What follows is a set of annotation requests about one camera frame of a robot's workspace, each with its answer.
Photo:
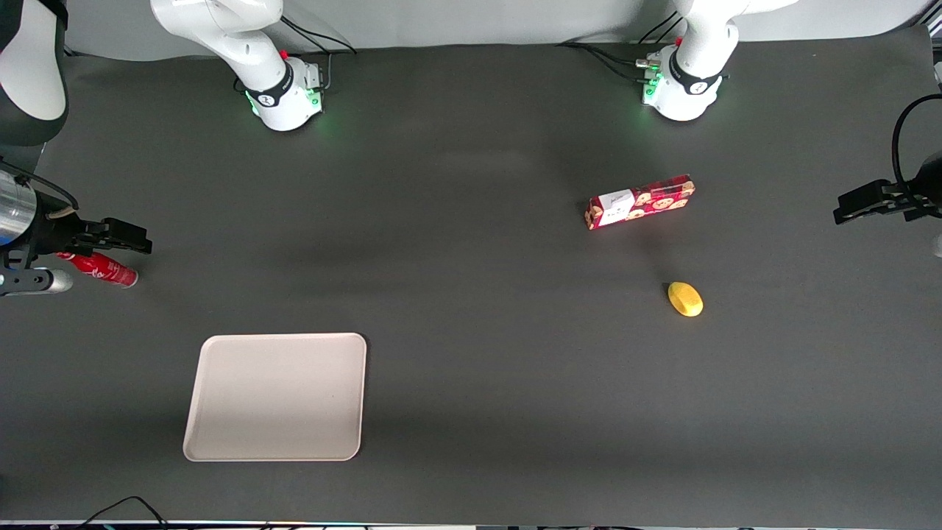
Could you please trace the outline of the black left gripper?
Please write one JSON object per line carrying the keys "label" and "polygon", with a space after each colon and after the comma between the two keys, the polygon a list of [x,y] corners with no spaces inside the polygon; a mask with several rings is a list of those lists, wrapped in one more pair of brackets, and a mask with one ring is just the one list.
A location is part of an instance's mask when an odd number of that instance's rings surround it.
{"label": "black left gripper", "polygon": [[941,151],[923,162],[910,181],[910,194],[919,204],[916,209],[902,189],[889,180],[861,185],[838,197],[838,208],[833,211],[835,224],[844,225],[873,215],[908,215],[909,211],[910,222],[928,216],[941,218]]}

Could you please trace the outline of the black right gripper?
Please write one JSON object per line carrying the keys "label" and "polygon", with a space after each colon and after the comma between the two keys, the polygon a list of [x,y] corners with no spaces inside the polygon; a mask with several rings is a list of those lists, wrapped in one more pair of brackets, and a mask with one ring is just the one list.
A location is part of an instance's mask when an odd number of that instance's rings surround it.
{"label": "black right gripper", "polygon": [[147,230],[115,218],[105,218],[103,237],[88,231],[90,224],[73,212],[60,218],[49,218],[68,207],[67,202],[49,194],[37,194],[37,213],[31,225],[33,256],[57,252],[90,255],[92,250],[126,250],[142,255],[152,254],[152,241]]}

